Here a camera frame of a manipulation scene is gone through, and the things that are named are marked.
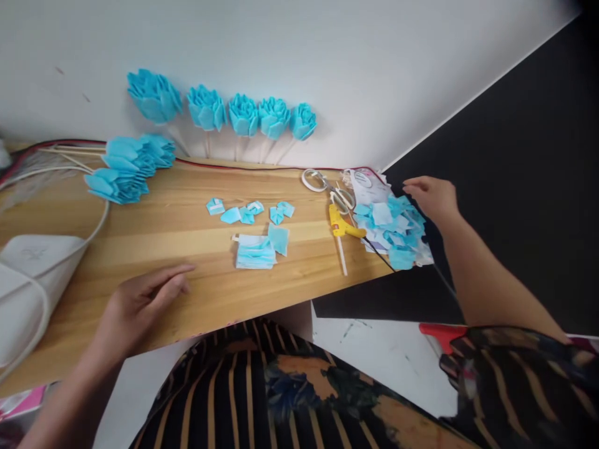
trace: white floor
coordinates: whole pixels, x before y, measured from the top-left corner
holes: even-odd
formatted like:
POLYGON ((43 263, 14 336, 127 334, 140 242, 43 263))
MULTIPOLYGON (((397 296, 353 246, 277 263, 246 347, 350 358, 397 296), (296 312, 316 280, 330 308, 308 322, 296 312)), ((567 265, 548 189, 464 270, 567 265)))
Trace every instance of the white floor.
MULTIPOLYGON (((290 309, 277 321, 289 324, 291 331, 306 338, 311 327, 315 344, 432 415, 456 413, 455 390, 438 368, 438 356, 417 323, 317 318, 307 304, 290 309), (293 317, 293 322, 287 323, 285 315, 293 317)), ((170 369, 195 341, 181 341, 126 361, 100 423, 94 449, 129 446, 170 369)))

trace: person's left hand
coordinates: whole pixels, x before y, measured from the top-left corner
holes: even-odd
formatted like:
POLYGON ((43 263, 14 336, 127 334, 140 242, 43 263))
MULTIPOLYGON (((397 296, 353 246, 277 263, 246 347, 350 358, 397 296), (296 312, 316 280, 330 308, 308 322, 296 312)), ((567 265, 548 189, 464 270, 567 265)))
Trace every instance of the person's left hand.
POLYGON ((122 362, 181 293, 189 293, 184 273, 194 265, 161 268, 129 279, 112 294, 91 344, 107 362, 122 362))

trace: hand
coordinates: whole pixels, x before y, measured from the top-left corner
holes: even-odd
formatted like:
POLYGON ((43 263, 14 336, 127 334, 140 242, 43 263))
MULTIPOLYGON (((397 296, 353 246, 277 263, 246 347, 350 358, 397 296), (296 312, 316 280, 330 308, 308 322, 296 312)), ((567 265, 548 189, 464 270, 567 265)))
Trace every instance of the hand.
POLYGON ((181 293, 189 293, 184 273, 194 265, 171 266, 129 279, 110 297, 91 348, 109 361, 130 356, 164 310, 181 293))
POLYGON ((420 176, 404 181, 404 192, 418 202, 422 212, 437 226, 447 220, 460 218, 454 185, 445 180, 420 176))

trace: wooden table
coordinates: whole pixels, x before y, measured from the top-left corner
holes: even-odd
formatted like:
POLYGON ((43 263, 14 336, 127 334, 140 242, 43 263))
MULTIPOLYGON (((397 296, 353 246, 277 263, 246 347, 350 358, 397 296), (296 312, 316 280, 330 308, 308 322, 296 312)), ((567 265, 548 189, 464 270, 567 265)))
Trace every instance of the wooden table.
MULTIPOLYGON (((333 180, 339 176, 327 175, 333 180)), ((151 269, 197 264, 188 275, 192 293, 174 302, 139 352, 389 274, 376 254, 346 236, 343 247, 349 276, 343 276, 328 222, 328 198, 309 191, 300 176, 298 170, 218 170, 180 162, 158 171, 148 181, 150 194, 139 203, 112 205, 43 340, 0 386, 0 397, 63 378, 90 342, 116 286, 151 269), (265 212, 256 216, 252 226, 226 224, 208 214, 205 205, 214 197, 222 198, 227 208, 259 200, 265 212), (266 234, 268 208, 284 200, 296 208, 293 217, 282 223, 290 230, 288 256, 277 254, 278 264, 272 270, 235 269, 233 234, 266 234)), ((10 191, 0 193, 0 201, 10 191)), ((0 245, 19 234, 86 238, 103 207, 103 200, 87 193, 82 176, 62 180, 0 216, 0 245)))

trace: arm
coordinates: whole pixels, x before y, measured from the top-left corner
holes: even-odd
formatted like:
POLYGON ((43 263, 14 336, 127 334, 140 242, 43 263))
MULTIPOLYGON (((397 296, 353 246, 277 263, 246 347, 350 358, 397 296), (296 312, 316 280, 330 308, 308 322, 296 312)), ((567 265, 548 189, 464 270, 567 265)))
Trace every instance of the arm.
POLYGON ((193 265, 163 268, 123 282, 90 346, 43 406, 20 449, 91 448, 125 359, 181 292, 193 265))
POLYGON ((570 342, 538 299, 501 265, 462 217, 451 182, 421 176, 404 184, 404 191, 441 232, 468 326, 520 326, 570 342))

